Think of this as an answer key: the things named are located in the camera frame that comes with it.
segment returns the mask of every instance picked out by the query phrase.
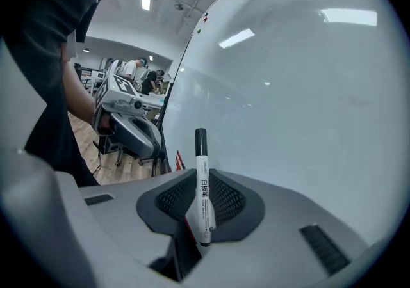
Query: black mesh pad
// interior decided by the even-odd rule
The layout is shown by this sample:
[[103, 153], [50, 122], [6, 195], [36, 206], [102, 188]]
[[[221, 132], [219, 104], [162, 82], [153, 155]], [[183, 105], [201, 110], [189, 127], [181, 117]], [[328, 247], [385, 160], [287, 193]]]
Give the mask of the black mesh pad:
[[[195, 188], [196, 171], [190, 170], [144, 193], [136, 210], [152, 231], [174, 236], [195, 199]], [[243, 239], [265, 215], [265, 204], [257, 193], [213, 169], [209, 171], [209, 198], [217, 223], [212, 242]]]

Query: black slot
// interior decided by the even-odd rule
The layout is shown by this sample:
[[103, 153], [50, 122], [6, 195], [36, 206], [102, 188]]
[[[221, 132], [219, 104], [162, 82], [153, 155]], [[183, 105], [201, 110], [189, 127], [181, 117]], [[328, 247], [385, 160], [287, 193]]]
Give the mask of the black slot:
[[109, 194], [105, 194], [105, 195], [84, 198], [84, 201], [88, 206], [90, 206], [90, 205], [107, 202], [108, 200], [111, 200], [111, 199], [114, 199], [114, 198]]
[[308, 225], [299, 231], [329, 275], [350, 264], [345, 254], [318, 225]]

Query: black marker cap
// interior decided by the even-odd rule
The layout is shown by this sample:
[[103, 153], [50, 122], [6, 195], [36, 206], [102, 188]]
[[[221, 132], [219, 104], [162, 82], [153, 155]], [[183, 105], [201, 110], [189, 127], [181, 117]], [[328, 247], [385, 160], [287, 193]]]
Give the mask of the black marker cap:
[[195, 156], [208, 156], [208, 144], [206, 143], [206, 130], [195, 130]]

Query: black clothing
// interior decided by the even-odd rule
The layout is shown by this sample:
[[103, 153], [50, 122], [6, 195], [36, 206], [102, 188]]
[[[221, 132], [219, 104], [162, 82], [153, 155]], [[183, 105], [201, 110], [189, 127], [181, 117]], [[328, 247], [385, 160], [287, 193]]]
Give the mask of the black clothing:
[[78, 186], [98, 183], [81, 157], [69, 121], [61, 44], [78, 28], [96, 1], [24, 0], [17, 14], [10, 12], [3, 32], [22, 73], [47, 103], [26, 150], [47, 161], [55, 170], [73, 175]]
[[148, 73], [147, 78], [143, 80], [143, 83], [141, 84], [142, 86], [141, 93], [143, 95], [148, 95], [148, 93], [151, 90], [153, 90], [151, 81], [154, 81], [154, 82], [156, 81], [156, 72], [154, 70]]

